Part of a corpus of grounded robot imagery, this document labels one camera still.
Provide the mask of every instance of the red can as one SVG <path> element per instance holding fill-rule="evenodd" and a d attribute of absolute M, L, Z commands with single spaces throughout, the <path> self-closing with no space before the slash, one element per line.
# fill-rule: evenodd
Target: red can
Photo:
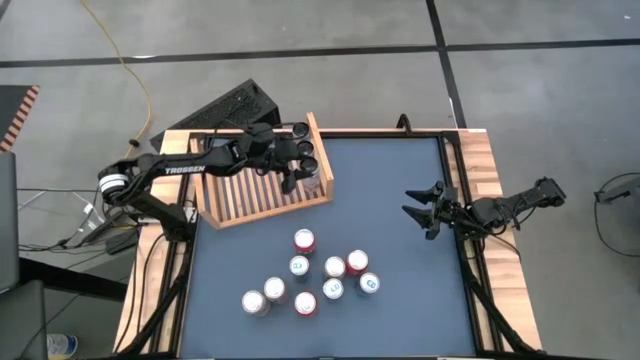
<path fill-rule="evenodd" d="M 316 249 L 316 237 L 309 229 L 300 229 L 293 236 L 293 246 L 300 255 L 309 256 Z"/>
<path fill-rule="evenodd" d="M 312 317 L 316 313 L 318 301 L 310 292 L 301 292 L 296 296 L 295 304 L 296 312 L 303 317 Z"/>
<path fill-rule="evenodd" d="M 367 272 L 369 257 L 362 250 L 353 250 L 347 255 L 347 274 L 360 276 Z"/>

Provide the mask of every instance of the wooden crate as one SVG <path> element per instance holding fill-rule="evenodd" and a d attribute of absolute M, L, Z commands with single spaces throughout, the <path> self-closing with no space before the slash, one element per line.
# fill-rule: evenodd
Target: wooden crate
<path fill-rule="evenodd" d="M 306 192 L 298 181 L 296 189 L 284 195 L 280 191 L 282 174 L 274 172 L 259 176 L 253 169 L 243 169 L 232 177 L 198 174 L 192 181 L 200 217 L 214 228 L 224 229 L 333 200 L 333 173 L 313 113 L 307 113 L 307 122 L 309 141 L 314 145 L 314 157 L 319 165 L 320 187 L 315 192 Z M 233 131 L 219 130 L 218 134 L 223 136 L 229 132 Z M 191 139 L 189 146 L 192 153 L 202 150 L 197 139 Z M 296 166 L 297 162 L 292 162 L 291 167 Z"/>

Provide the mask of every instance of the dark blue table surface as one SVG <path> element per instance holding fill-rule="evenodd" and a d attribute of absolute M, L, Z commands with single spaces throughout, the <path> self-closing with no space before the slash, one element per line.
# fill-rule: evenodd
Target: dark blue table surface
<path fill-rule="evenodd" d="M 333 202 L 216 231 L 201 221 L 187 298 L 182 358 L 472 355 L 473 340 L 452 232 L 427 241 L 402 210 L 420 206 L 405 190 L 443 179 L 434 139 L 325 141 L 335 177 Z M 288 276 L 293 234 L 309 228 L 318 242 L 312 278 Z M 353 249 L 369 254 L 380 290 L 361 298 L 345 281 L 339 303 L 322 296 L 322 264 Z M 286 304 L 247 316 L 242 295 L 271 276 L 289 287 Z M 293 309 L 295 294 L 319 299 L 313 318 Z"/>

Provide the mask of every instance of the white can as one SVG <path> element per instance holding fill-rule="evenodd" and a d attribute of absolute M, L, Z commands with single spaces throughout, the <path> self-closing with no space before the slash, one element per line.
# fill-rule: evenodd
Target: white can
<path fill-rule="evenodd" d="M 78 338 L 67 334 L 47 334 L 49 360 L 66 360 L 78 350 Z"/>
<path fill-rule="evenodd" d="M 247 291 L 242 297 L 242 309 L 251 316 L 265 316 L 269 312 L 271 304 L 259 291 Z"/>
<path fill-rule="evenodd" d="M 284 285 L 284 281 L 279 277 L 269 278 L 264 283 L 264 296 L 266 296 L 269 301 L 276 304 L 282 304 L 287 301 L 287 289 Z"/>

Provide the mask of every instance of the black floor line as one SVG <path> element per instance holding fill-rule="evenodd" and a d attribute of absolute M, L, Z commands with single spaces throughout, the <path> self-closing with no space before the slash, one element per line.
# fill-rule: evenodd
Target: black floor line
<path fill-rule="evenodd" d="M 444 34 L 442 33 L 442 25 L 440 24 L 440 18 L 438 17 L 435 0 L 426 0 L 426 2 L 427 8 L 429 9 L 431 26 L 433 27 L 433 35 L 436 39 L 436 46 L 438 47 L 438 56 L 440 57 L 442 72 L 444 73 L 444 81 L 447 86 L 447 93 L 449 94 L 449 101 L 451 101 L 453 117 L 459 128 L 466 128 L 467 121 L 464 118 L 464 111 L 462 111 L 462 103 L 460 102 L 460 95 L 458 94 L 458 86 L 456 85 L 456 79 L 453 75 L 453 69 L 451 68 L 451 60 L 449 59 L 449 53 L 447 52 L 446 43 L 444 41 Z"/>
<path fill-rule="evenodd" d="M 2 17 L 4 16 L 4 13 L 7 12 L 7 8 L 9 7 L 9 4 L 11 4 L 11 0 L 4 0 L 0 4 L 0 21 L 2 21 Z"/>
<path fill-rule="evenodd" d="M 0 5 L 0 16 L 11 0 L 5 0 Z M 246 59 L 277 59 L 295 57 L 342 56 L 342 55 L 376 55 L 376 54 L 418 54 L 441 52 L 472 52 L 472 51 L 502 51 L 502 50 L 535 50 L 535 49 L 574 49 L 587 47 L 637 46 L 640 38 L 610 39 L 610 40 L 575 40 L 575 41 L 541 41 L 520 43 L 489 43 L 489 44 L 456 44 L 456 45 L 387 45 L 363 46 L 346 48 L 317 48 L 297 50 L 264 50 L 246 52 L 200 53 L 182 55 L 156 56 L 125 56 L 127 64 L 154 64 L 191 61 L 217 60 L 246 60 Z M 52 59 L 52 60 L 8 60 L 0 61 L 0 68 L 23 67 L 57 67 L 57 66 L 91 66 L 116 65 L 120 61 L 115 57 Z"/>
<path fill-rule="evenodd" d="M 244 59 L 276 59 L 316 56 L 342 55 L 375 55 L 375 54 L 410 54 L 436 51 L 435 45 L 391 45 L 391 46 L 361 46 L 347 48 L 316 48 L 298 50 L 265 50 L 247 52 L 201 53 L 185 55 L 157 55 L 150 57 L 126 56 L 123 60 L 127 64 L 154 64 L 192 61 L 215 60 L 244 60 Z M 84 59 L 55 59 L 55 60 L 18 60 L 0 61 L 0 68 L 19 67 L 55 67 L 55 66 L 83 66 L 83 65 L 114 65 L 120 61 L 115 57 L 84 58 Z"/>
<path fill-rule="evenodd" d="M 536 49 L 575 49 L 586 47 L 634 46 L 640 45 L 640 39 L 609 40 L 571 40 L 571 41 L 539 41 L 519 43 L 490 44 L 457 44 L 447 45 L 447 51 L 491 51 L 491 50 L 536 50 Z"/>

